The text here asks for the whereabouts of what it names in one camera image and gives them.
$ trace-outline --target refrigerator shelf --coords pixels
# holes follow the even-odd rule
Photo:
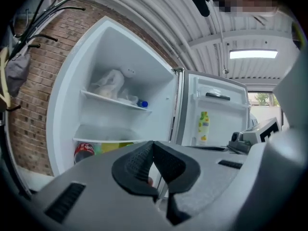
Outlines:
[[[80,125],[73,137],[74,141],[97,143],[142,142],[139,135],[126,128],[107,128]]]
[[[233,109],[248,109],[250,107],[249,105],[246,105],[246,104],[236,103],[236,102],[221,100],[221,99],[215,99],[215,98],[207,97],[207,96],[198,97],[197,94],[192,94],[192,98],[196,101],[205,101],[205,102],[223,104]]]
[[[138,107],[138,106],[135,106],[135,105],[132,105],[132,104],[128,104],[128,103],[123,103],[123,102],[120,102],[118,100],[114,100],[114,99],[111,99],[111,98],[106,98],[106,97],[97,95],[95,93],[88,92],[86,90],[81,90],[80,92],[85,94],[87,98],[97,99],[97,100],[100,100],[100,101],[113,103],[115,105],[122,105],[123,107],[129,108],[129,109],[136,109],[136,110],[143,110],[143,111],[147,111],[147,112],[152,112],[151,110],[141,108],[141,107]]]

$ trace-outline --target plastic bag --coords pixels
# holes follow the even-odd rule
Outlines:
[[[106,98],[117,99],[118,92],[123,84],[123,74],[118,70],[111,70],[93,84],[94,86],[99,86],[94,90],[94,93]]]
[[[121,94],[119,95],[118,100],[121,101],[121,102],[124,102],[124,103],[129,103],[129,104],[132,104],[132,105],[137,105],[138,97],[130,95],[128,93],[128,89],[125,88],[121,92]]]

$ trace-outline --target ceiling light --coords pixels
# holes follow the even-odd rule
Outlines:
[[[230,59],[236,58],[276,58],[276,50],[236,50],[230,51]]]

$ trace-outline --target white ceiling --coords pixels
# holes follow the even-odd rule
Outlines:
[[[253,17],[234,17],[212,5],[210,16],[204,18],[192,0],[119,1],[151,24],[169,43],[165,47],[172,49],[170,54],[175,52],[190,70],[275,86],[299,53],[291,38],[292,19],[281,13],[267,17],[263,26]],[[273,49],[278,54],[275,59],[230,60],[229,51],[236,49]]]

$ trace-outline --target open refrigerator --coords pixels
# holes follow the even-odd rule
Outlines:
[[[147,101],[147,108],[92,92],[92,83],[113,69],[134,72],[125,78],[123,88]],[[197,145],[202,111],[210,118],[206,145],[227,145],[233,132],[247,129],[246,87],[226,78],[172,68],[141,38],[104,17],[72,49],[52,89],[47,147],[54,175],[74,165],[80,142],[153,140]],[[161,177],[155,165],[150,177],[158,187]]]

